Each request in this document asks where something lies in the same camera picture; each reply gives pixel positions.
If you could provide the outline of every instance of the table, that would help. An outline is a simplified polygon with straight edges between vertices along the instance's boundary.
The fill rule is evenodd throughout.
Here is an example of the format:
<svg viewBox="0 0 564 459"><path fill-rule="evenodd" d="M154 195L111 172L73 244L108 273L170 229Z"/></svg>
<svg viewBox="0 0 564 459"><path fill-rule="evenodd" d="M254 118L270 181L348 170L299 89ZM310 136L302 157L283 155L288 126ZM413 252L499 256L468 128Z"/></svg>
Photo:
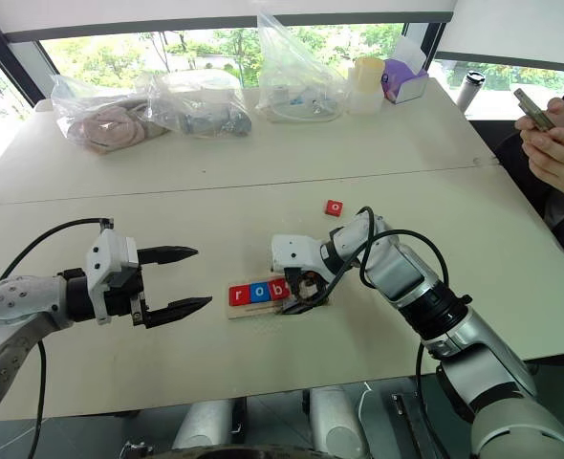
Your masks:
<svg viewBox="0 0 564 459"><path fill-rule="evenodd" d="M249 106L257 96L247 91ZM36 112L0 159L0 203L301 183L471 167L492 157L434 79L423 98L386 102L373 117L272 124L250 114L253 130L242 139L168 133L99 156L67 142L52 111Z"/></svg>
<svg viewBox="0 0 564 459"><path fill-rule="evenodd" d="M489 158L475 133L467 137L471 160ZM193 167L202 158L195 156ZM3 161L0 170L8 170L8 158ZM64 192L66 187L51 190ZM201 311L158 329L134 328L129 317L116 317L104 327L83 322L46 338L45 416L412 374L417 335L379 294L360 285L356 272L340 282L330 306L307 315L226 317L229 285L270 275L275 233L324 238L363 205L395 228L430 237L445 255L452 288L471 294L474 307L522 358L564 353L564 253L499 165L28 202L33 196L16 204L0 198L0 273L42 230L74 218L112 216L117 231L135 237L139 247L200 250L178 264L144 268L153 308L193 295L214 297ZM327 199L344 203L341 219L323 213ZM68 229L38 247L17 272L47 275L82 266L96 235L97 228ZM421 243L406 242L437 266ZM424 368L434 367L427 360ZM31 353L0 406L0 419L33 416L38 372L37 353Z"/></svg>

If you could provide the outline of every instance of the black cable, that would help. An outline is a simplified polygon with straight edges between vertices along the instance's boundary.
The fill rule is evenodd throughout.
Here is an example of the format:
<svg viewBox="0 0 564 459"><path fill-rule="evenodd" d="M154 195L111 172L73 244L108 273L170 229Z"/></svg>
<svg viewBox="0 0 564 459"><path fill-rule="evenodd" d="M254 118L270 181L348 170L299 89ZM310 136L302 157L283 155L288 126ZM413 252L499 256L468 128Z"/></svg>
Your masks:
<svg viewBox="0 0 564 459"><path fill-rule="evenodd" d="M103 228L111 228L113 227L112 219L110 218L81 218L78 220L72 220L71 222L63 223L58 225L54 228L49 229L46 232L43 232L38 237L33 239L29 246L27 246L22 252L20 252L16 258L12 260L9 266L4 270L2 275L0 276L0 280L4 280L7 278L14 268L27 256L27 254L33 250L35 246L37 246L40 242L44 239L48 238L49 236L59 232L61 230L65 230L66 228L76 227L78 225L87 225L92 223L99 223ZM44 414L44 397L46 395L46 349L44 348L44 343L39 341L37 343L37 348L40 351L40 391L38 394L37 400L37 414L35 417L35 427L33 431L33 440L32 440L32 447L30 448L30 453L28 459L33 459L35 455L35 450L37 449L37 444L40 439L40 431L42 430L42 415Z"/></svg>
<svg viewBox="0 0 564 459"><path fill-rule="evenodd" d="M109 218L81 218L79 220L72 220L71 222L67 222L64 223L62 225L58 225L52 229L49 229L48 231L40 234L38 237L36 237L29 246L27 246L22 252L20 252L16 258L14 258L12 260L12 262L9 264L9 266L6 268L6 270L2 273L2 275L0 276L0 280L4 280L6 277L8 277L9 275L11 275L11 272L14 271L14 268L16 268L16 265L18 265L21 260L23 258L25 258L25 256L33 250L33 248L35 246L37 246L40 242L42 242L44 239L46 239L47 237L55 234L56 232L59 232L61 230L65 230L66 228L69 227L76 227L78 225L86 225L89 223L99 223L100 225L103 226L112 226L112 220Z"/></svg>
<svg viewBox="0 0 564 459"><path fill-rule="evenodd" d="M435 256L437 257L437 260L439 261L439 264L441 266L442 278L444 280L444 284L446 285L446 287L449 286L449 273L448 273L448 270L447 270L447 265L446 265L445 260L444 260L444 256L442 255L440 250L437 248L437 246L430 239L428 239L426 236L420 234L419 232L415 232L415 231L412 231L412 230L409 230L409 229L391 229L391 230L383 231L379 234L374 235L373 234L374 228L375 228L374 212L373 212L373 210L371 210L371 208L364 207L358 213L362 213L364 211L366 211L369 214L369 235L367 236L367 240L364 243L362 243L360 246L358 246L357 249L352 253L352 255L350 255L350 257L348 257L346 259L346 261L341 266L339 272L333 278L333 280L331 281L331 283L329 284L327 289L321 295L319 295L318 298L311 300L311 301L306 301L306 303L316 305L316 304L319 304L321 301L325 300L331 294L333 289L336 287L339 280L341 280L341 277L343 277L343 275L346 273L346 271L348 271L348 268L350 268L350 265L352 264L352 262L357 258L357 256L363 250L365 250L365 254L363 255L361 263L360 263L360 280L365 286L370 287L370 288L375 288L373 286L373 284L371 284L371 282L369 282L364 277L365 269L366 269L366 266L367 266L367 261L369 259L369 252L371 251L371 247L373 246L373 244L376 241L378 241L378 240L380 240L384 237L393 236L393 235L408 235L408 236L412 236L412 237L415 237L415 238L423 241L433 251L433 253L435 253ZM427 428L429 434L431 435L433 442L437 446L438 450L440 451L440 453L442 454L444 459L449 459L449 457L450 457L449 453L447 452L447 449L445 449L444 444L442 443L439 435L437 434L437 432L433 428L433 425L430 422L428 414L426 413L426 404L424 403L423 382L422 382L423 353L424 353L424 346L421 343L419 348L418 348L418 355L416 357L416 386L417 386L417 392L418 392L419 405L420 405L420 409L421 409L421 412L422 412L423 417L424 417L424 424L426 425L426 428Z"/></svg>
<svg viewBox="0 0 564 459"><path fill-rule="evenodd" d="M374 211L369 206L365 206L364 208L359 210L357 212L357 215L363 212L367 212L369 214L369 233L367 234L367 245L365 246L365 253L362 256L362 262L360 263L360 271L358 271L358 276L360 277L360 281L365 287L375 289L376 286L369 282L365 277L365 270L367 269L367 260L369 259L371 246L374 243L374 236L376 235L376 217L374 215Z"/></svg>
<svg viewBox="0 0 564 459"><path fill-rule="evenodd" d="M450 455L445 449L444 443L442 439L439 437L435 428L431 424L431 420L428 417L428 413L426 412L426 403L424 402L424 394L423 394L423 354L424 354L424 345L420 343L418 346L418 355L416 356L416 392L418 393L418 405L420 406L420 411L424 417L424 424L426 425L426 429L430 434L435 446L442 454L444 459L450 459Z"/></svg>
<svg viewBox="0 0 564 459"><path fill-rule="evenodd" d="M37 349L40 351L40 393L37 399L37 415L35 418L35 429L33 430L32 447L27 456L28 459L33 459L37 443L40 440L40 431L42 430L42 415L44 414L44 396L46 393L46 349L42 341L37 342Z"/></svg>

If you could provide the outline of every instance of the red letter block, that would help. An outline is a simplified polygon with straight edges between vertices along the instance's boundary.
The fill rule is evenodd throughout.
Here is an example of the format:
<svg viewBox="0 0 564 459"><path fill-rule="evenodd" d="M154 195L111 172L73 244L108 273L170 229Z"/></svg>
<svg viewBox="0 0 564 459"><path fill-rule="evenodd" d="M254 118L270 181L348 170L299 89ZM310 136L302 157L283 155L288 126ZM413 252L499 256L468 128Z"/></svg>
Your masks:
<svg viewBox="0 0 564 459"><path fill-rule="evenodd" d="M270 280L267 285L270 289L272 300L288 298L291 295L291 291L287 287L284 277Z"/></svg>
<svg viewBox="0 0 564 459"><path fill-rule="evenodd" d="M324 211L327 215L333 215L334 217L338 217L341 215L341 208L343 208L343 203L340 201L327 201L327 208Z"/></svg>
<svg viewBox="0 0 564 459"><path fill-rule="evenodd" d="M250 285L236 285L228 288L228 304L243 306L250 304Z"/></svg>

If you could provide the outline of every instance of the person's hand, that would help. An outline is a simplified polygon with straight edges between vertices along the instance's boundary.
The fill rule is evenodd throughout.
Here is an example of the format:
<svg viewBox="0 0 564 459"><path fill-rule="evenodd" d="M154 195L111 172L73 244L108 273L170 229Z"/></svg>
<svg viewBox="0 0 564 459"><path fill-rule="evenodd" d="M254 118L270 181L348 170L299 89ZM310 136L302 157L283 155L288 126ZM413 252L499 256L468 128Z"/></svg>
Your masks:
<svg viewBox="0 0 564 459"><path fill-rule="evenodd" d="M564 128L555 127L548 132L523 130L520 137L531 172L564 193Z"/></svg>
<svg viewBox="0 0 564 459"><path fill-rule="evenodd" d="M544 114L558 127L564 127L564 100L562 98L551 98L548 102L548 109ZM519 131L535 129L534 122L524 116L515 122L515 128Z"/></svg>

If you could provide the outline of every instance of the plastic bag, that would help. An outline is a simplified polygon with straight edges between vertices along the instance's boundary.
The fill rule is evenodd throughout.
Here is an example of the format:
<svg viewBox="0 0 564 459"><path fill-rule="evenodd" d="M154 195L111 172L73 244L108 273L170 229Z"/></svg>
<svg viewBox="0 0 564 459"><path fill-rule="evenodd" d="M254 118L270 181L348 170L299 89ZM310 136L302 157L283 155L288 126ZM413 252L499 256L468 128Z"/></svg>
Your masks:
<svg viewBox="0 0 564 459"><path fill-rule="evenodd" d="M135 145L166 131L145 118L146 95L130 90L54 76L51 101L65 138L97 153Z"/></svg>
<svg viewBox="0 0 564 459"><path fill-rule="evenodd" d="M239 80L223 70L151 76L149 120L195 137L246 136L252 123Z"/></svg>
<svg viewBox="0 0 564 459"><path fill-rule="evenodd" d="M272 15L259 12L263 67L257 110L271 121L329 121L343 112L346 80L318 62Z"/></svg>

